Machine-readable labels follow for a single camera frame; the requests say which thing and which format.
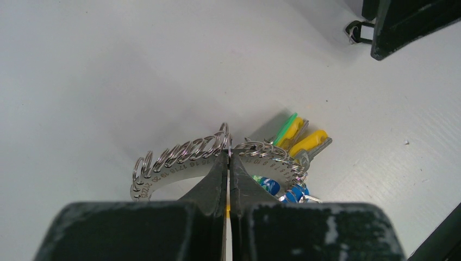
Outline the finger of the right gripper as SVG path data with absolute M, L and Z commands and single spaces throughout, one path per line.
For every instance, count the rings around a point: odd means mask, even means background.
M 383 60 L 404 46 L 460 21 L 460 0 L 364 0 L 375 20 L 371 56 Z

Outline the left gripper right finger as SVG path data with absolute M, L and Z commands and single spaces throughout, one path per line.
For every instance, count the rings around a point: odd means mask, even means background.
M 237 153 L 230 158 L 229 177 L 233 260 L 256 260 L 253 211 L 262 203 L 278 201 L 247 173 Z

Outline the large metal keyring yellow handle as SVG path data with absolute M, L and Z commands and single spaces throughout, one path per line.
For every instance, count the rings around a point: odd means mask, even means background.
M 296 164 L 285 150 L 251 140 L 234 146 L 228 125 L 223 123 L 215 134 L 167 148 L 158 158 L 152 151 L 138 158 L 133 168 L 131 199 L 134 202 L 149 201 L 163 186 L 206 176 L 222 152 L 227 152 L 229 159 L 237 153 L 250 176 L 271 178 L 284 189 L 306 184 L 307 171 L 303 171 L 303 167 Z

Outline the yellow tagged key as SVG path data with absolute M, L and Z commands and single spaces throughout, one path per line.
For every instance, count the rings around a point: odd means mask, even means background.
M 290 158 L 302 166 L 303 171 L 307 171 L 314 157 L 328 147 L 333 139 L 321 129 L 309 133 L 309 121 L 303 118 L 302 120 L 303 123 L 299 125 L 299 130 L 295 136 L 292 139 L 286 139 L 282 145 L 277 147 L 287 151 Z

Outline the black tagged key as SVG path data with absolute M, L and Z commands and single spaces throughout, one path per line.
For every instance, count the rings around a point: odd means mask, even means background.
M 367 21 L 352 21 L 345 28 L 351 44 L 372 44 L 375 25 Z

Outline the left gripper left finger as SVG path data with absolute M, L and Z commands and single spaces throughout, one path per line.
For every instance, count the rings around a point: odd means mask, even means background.
M 208 174 L 180 198 L 187 209 L 186 260 L 223 260 L 226 253 L 227 152 L 216 157 Z

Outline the green tagged key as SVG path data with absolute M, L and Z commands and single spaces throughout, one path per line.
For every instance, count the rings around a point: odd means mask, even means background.
M 298 117 L 298 113 L 293 113 L 281 126 L 277 132 L 272 144 L 280 146 L 286 139 L 292 139 L 299 130 L 299 125 L 302 125 L 302 118 Z

